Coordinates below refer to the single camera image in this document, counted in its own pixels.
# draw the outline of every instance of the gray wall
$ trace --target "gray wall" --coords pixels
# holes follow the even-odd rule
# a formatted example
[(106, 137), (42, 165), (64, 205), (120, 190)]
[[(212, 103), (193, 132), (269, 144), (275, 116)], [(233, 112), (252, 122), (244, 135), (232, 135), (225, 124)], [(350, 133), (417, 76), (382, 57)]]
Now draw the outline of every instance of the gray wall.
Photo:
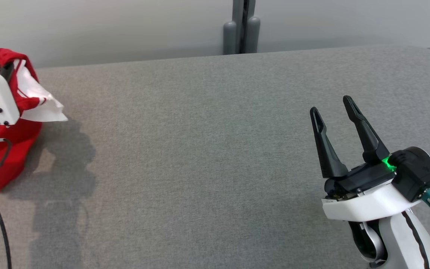
[[(430, 0), (258, 0), (259, 52), (430, 47)], [(0, 47), (37, 67), (222, 54), (232, 0), (0, 0)]]
[(366, 44), (430, 47), (430, 0), (258, 0), (259, 52)]
[(231, 0), (0, 0), (0, 47), (37, 67), (222, 54)]

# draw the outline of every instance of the gray fabric surface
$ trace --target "gray fabric surface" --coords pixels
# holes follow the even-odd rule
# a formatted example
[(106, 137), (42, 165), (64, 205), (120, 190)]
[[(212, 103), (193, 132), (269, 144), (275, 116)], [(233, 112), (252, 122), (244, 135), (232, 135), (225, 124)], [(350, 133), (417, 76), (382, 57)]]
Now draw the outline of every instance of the gray fabric surface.
[[(327, 220), (309, 109), (362, 162), (342, 97), (430, 153), (430, 51), (377, 46), (37, 70), (44, 124), (0, 209), (14, 268), (364, 268)], [(430, 210), (415, 212), (430, 233)], [(0, 234), (0, 268), (5, 268)]]

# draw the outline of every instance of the red cloth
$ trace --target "red cloth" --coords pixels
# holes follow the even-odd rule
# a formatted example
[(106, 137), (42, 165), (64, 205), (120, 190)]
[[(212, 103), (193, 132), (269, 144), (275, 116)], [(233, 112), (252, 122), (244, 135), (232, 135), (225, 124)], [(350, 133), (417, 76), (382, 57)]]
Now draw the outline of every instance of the red cloth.
[[(24, 54), (11, 51), (9, 49), (0, 48), (0, 67), (14, 60), (26, 60), (26, 68), (31, 73), (32, 77), (39, 82), (31, 62)], [(16, 105), (21, 115), (23, 111), (33, 109), (39, 105), (39, 98), (28, 98), (19, 91), (16, 72), (21, 65), (14, 67), (14, 71), (9, 81), (9, 87), (14, 97)], [(12, 149), (7, 156), (7, 159), (0, 168), (0, 190), (6, 186), (11, 180), (15, 179), (24, 169), (26, 155), (31, 145), (33, 145), (39, 132), (41, 131), (42, 123), (36, 121), (28, 121), (19, 119), (16, 124), (6, 128), (0, 125), (0, 138), (6, 138), (12, 143)], [(0, 142), (0, 160), (7, 149), (7, 143)]]

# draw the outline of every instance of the green led light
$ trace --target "green led light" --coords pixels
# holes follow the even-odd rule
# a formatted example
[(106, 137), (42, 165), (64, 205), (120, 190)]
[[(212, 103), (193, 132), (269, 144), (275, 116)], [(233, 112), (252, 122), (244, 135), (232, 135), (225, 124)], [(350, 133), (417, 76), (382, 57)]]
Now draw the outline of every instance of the green led light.
[(395, 167), (395, 166), (392, 166), (392, 165), (390, 165), (389, 163), (387, 163), (387, 159), (389, 159), (389, 156), (388, 156), (388, 157), (386, 157), (386, 158), (384, 158), (384, 159), (382, 160), (382, 162), (386, 164), (386, 166), (387, 166), (387, 168), (388, 168), (389, 170), (391, 170), (391, 171), (396, 170), (396, 167)]

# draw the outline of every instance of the red and white cloth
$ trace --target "red and white cloth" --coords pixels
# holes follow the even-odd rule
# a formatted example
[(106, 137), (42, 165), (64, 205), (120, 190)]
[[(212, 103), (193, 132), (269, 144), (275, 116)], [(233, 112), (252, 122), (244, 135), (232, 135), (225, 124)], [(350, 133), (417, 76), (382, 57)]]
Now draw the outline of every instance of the red and white cloth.
[[(15, 179), (24, 168), (24, 161), (44, 121), (67, 121), (64, 106), (40, 84), (31, 62), (24, 54), (0, 48), (0, 67), (12, 61), (14, 71), (9, 87), (19, 110), (20, 118), (13, 126), (0, 125), (0, 138), (12, 143), (12, 149), (0, 168), (0, 190)], [(0, 160), (7, 143), (0, 142)]]

